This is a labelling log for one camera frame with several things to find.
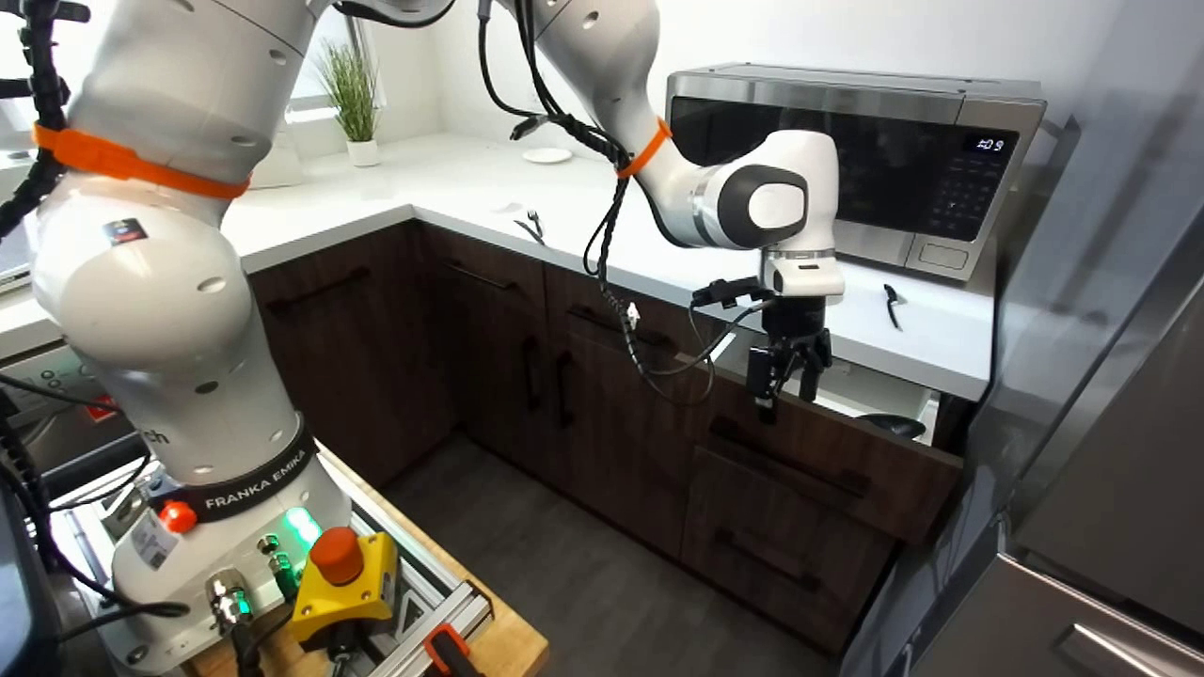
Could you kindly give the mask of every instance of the microwave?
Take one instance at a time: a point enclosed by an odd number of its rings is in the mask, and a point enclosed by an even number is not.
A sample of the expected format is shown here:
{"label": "microwave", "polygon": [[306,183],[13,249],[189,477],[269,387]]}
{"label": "microwave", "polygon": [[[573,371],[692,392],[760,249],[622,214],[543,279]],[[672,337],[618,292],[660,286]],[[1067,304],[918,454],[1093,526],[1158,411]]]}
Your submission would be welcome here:
{"label": "microwave", "polygon": [[835,139],[835,256],[969,281],[1042,123],[1037,84],[726,62],[672,70],[684,158],[734,160],[778,128]]}

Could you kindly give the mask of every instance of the orange ring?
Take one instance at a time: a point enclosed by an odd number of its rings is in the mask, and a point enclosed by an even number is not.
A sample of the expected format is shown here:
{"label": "orange ring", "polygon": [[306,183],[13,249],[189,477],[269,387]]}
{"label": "orange ring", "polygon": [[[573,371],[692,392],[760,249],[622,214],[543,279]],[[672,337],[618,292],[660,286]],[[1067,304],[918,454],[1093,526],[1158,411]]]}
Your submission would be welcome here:
{"label": "orange ring", "polygon": [[115,175],[115,179],[145,179],[145,183],[163,183],[163,187],[191,190],[191,194],[206,194],[206,200],[235,200],[240,190],[249,190],[249,179],[224,183],[224,179],[180,174],[180,170],[145,160],[130,145],[107,144],[101,134],[85,134],[80,128],[40,128],[36,123],[35,144],[46,145],[61,164],[80,170],[80,174],[101,174],[101,175]]}
{"label": "orange ring", "polygon": [[635,175],[635,174],[644,174],[647,160],[665,145],[671,134],[672,134],[671,123],[665,123],[665,119],[653,119],[653,131],[649,131],[647,145],[644,145],[618,175]]}

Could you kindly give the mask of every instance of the gray floor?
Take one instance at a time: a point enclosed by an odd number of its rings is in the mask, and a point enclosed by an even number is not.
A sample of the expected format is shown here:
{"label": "gray floor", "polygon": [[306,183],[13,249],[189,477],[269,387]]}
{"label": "gray floor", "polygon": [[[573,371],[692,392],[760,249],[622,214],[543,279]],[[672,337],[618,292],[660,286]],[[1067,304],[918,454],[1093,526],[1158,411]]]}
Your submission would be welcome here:
{"label": "gray floor", "polygon": [[469,441],[395,505],[553,642],[553,677],[832,677],[835,664]]}

